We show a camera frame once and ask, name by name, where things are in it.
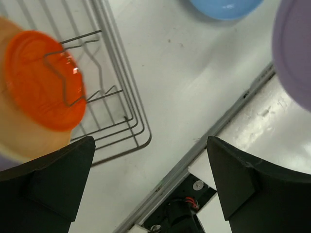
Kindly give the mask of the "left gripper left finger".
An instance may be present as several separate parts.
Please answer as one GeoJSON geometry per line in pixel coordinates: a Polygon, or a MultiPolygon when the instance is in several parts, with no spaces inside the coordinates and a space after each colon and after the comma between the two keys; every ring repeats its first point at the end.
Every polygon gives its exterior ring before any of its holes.
{"type": "Polygon", "coordinates": [[[67,233],[76,220],[95,154],[86,136],[0,173],[2,233],[67,233]]]}

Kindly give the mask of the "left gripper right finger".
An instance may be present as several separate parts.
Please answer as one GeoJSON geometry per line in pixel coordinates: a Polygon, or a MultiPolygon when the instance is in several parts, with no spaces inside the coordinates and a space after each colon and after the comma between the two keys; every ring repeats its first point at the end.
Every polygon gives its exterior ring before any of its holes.
{"type": "Polygon", "coordinates": [[[207,153],[224,219],[233,233],[309,233],[311,176],[209,136],[207,153]]]}

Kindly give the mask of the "yellow plate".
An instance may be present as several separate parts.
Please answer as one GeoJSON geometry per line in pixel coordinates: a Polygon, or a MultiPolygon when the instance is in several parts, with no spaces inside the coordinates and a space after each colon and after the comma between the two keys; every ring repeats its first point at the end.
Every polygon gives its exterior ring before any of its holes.
{"type": "Polygon", "coordinates": [[[0,162],[22,164],[69,144],[70,131],[55,132],[27,117],[10,97],[4,79],[4,52],[22,29],[0,18],[0,162]]]}

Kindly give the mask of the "orange plate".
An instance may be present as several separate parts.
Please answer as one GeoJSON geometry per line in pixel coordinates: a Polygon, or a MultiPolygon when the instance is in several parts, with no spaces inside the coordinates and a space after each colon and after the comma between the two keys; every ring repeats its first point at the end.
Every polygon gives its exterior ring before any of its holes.
{"type": "Polygon", "coordinates": [[[54,38],[22,31],[5,46],[4,80],[17,106],[53,131],[73,130],[86,110],[83,76],[72,55],[54,38]]]}

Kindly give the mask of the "light purple plate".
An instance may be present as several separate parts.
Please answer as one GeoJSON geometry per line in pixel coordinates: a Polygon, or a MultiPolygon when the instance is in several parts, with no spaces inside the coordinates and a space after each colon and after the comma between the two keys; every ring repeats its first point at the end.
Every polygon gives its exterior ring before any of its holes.
{"type": "Polygon", "coordinates": [[[311,2],[282,0],[274,21],[273,62],[287,94],[311,110],[311,2]]]}

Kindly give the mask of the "blue plate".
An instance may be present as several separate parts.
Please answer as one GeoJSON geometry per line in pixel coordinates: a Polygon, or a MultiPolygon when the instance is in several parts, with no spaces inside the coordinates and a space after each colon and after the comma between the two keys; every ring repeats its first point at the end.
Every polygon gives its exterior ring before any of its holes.
{"type": "Polygon", "coordinates": [[[216,20],[240,19],[257,7],[262,0],[190,0],[190,3],[202,14],[216,20]]]}

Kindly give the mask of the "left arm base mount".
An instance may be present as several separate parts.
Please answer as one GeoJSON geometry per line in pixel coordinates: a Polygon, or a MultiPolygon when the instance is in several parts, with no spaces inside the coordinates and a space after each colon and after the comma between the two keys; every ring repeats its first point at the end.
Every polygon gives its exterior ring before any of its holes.
{"type": "Polygon", "coordinates": [[[216,193],[190,174],[143,222],[143,227],[150,233],[203,233],[197,214],[216,193]]]}

